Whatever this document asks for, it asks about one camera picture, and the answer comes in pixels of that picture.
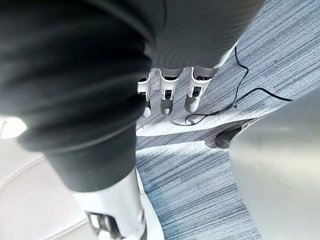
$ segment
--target floor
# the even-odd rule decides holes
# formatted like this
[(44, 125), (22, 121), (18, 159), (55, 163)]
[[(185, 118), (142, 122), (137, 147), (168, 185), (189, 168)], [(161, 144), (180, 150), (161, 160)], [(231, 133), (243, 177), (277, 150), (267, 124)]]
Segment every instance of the floor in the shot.
[[(250, 72), (239, 95), (256, 87), (295, 99), (320, 85), (320, 2), (269, 0), (237, 49)], [(234, 53), (202, 97), (198, 113), (210, 113), (234, 98), (245, 73)], [(228, 150), (215, 135), (230, 122), (263, 116), (283, 101), (255, 92), (237, 108), (183, 126), (190, 70), (185, 69), (170, 116), (160, 113), (159, 72), (153, 70), (149, 118), (137, 123), (137, 167), (166, 240), (258, 240), (233, 178)]]

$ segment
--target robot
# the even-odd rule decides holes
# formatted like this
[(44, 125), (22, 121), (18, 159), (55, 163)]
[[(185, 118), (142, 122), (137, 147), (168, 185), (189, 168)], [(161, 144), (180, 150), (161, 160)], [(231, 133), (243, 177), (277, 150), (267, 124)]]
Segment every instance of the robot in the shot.
[(20, 144), (45, 154), (101, 240), (150, 240), (135, 155), (136, 120), (151, 114), (150, 69), (160, 69), (169, 115), (192, 67), (185, 109), (196, 111), (263, 3), (1, 2), (0, 114), (24, 121)]

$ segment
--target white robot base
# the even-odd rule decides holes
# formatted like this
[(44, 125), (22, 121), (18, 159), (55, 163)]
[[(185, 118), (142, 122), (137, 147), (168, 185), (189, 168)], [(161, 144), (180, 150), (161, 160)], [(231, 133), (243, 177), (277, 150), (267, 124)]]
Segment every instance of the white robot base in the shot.
[(136, 171), (136, 178), (139, 185), (140, 200), (144, 209), (145, 220), (147, 225), (147, 240), (165, 240), (164, 232), (160, 225), (158, 216), (145, 193), (143, 183), (141, 181), (138, 170)]

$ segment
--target black cable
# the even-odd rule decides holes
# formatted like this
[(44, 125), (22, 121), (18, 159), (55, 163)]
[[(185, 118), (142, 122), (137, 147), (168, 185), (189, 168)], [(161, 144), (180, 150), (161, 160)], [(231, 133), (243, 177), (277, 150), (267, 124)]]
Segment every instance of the black cable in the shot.
[[(234, 96), (234, 99), (233, 99), (233, 102), (230, 103), (229, 105), (227, 105), (226, 107), (224, 107), (223, 109), (221, 110), (218, 110), (218, 111), (214, 111), (214, 112), (211, 112), (209, 114), (203, 114), (203, 113), (194, 113), (194, 114), (190, 114), (188, 115), (185, 119), (184, 119), (184, 123), (187, 125), (187, 126), (194, 126), (194, 125), (197, 125), (198, 123), (200, 123), (202, 120), (204, 120), (205, 118), (209, 117), (209, 116), (215, 116), (215, 115), (218, 115), (220, 113), (223, 113), (229, 109), (231, 109), (232, 107), (236, 107), (235, 104), (238, 103), (239, 101), (241, 101), (242, 99), (244, 99), (245, 97), (247, 97), (248, 95), (250, 95), (251, 93), (255, 92), (255, 91), (258, 91), (258, 90), (261, 90), (263, 92), (265, 92), (266, 94), (269, 94), (270, 96), (276, 98), (276, 99), (279, 99), (279, 100), (282, 100), (282, 101), (286, 101), (286, 102), (291, 102), (292, 99), (288, 99), (288, 98), (284, 98), (284, 97), (281, 97), (281, 96), (277, 96), (275, 95), (274, 93), (272, 92), (269, 92), (268, 90), (262, 88), (262, 87), (257, 87), (257, 88), (254, 88), (252, 89), (251, 91), (247, 92), (246, 94), (244, 94), (243, 96), (241, 96), (239, 99), (237, 99), (238, 97), (238, 93), (239, 93), (239, 89), (240, 89), (240, 86), (243, 82), (243, 80), (245, 79), (245, 77), (248, 75), (249, 73), (249, 68), (247, 66), (244, 66), (242, 65), (240, 62), (239, 62), (239, 59), (238, 59), (238, 53), (237, 53), (237, 47), (234, 47), (234, 56), (235, 56), (235, 59), (236, 59), (236, 63), (238, 64), (238, 66), (240, 66), (241, 68), (243, 69), (246, 69), (246, 72), (244, 74), (244, 76), (242, 77), (241, 81), (239, 82), (237, 88), (236, 88), (236, 92), (235, 92), (235, 96)], [(203, 116), (203, 118), (201, 118), (199, 121), (197, 122), (193, 122), (191, 124), (187, 124), (187, 120), (188, 118), (192, 117), (192, 116)]]

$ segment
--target gray striped carpet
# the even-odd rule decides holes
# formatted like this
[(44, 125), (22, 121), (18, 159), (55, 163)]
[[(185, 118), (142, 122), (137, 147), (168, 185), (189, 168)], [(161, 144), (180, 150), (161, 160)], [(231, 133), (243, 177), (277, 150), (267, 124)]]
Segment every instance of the gray striped carpet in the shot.
[[(255, 87), (297, 98), (320, 84), (319, 0), (271, 0), (238, 43), (250, 68), (239, 95)], [(207, 88), (198, 112), (221, 109), (234, 97), (245, 70), (234, 53)], [(255, 92), (237, 108), (183, 124), (190, 70), (185, 69), (170, 116), (160, 113), (159, 73), (152, 72), (152, 114), (137, 123), (137, 167), (166, 240), (256, 240), (261, 236), (237, 190), (228, 150), (215, 135), (237, 120), (274, 111), (285, 102)]]

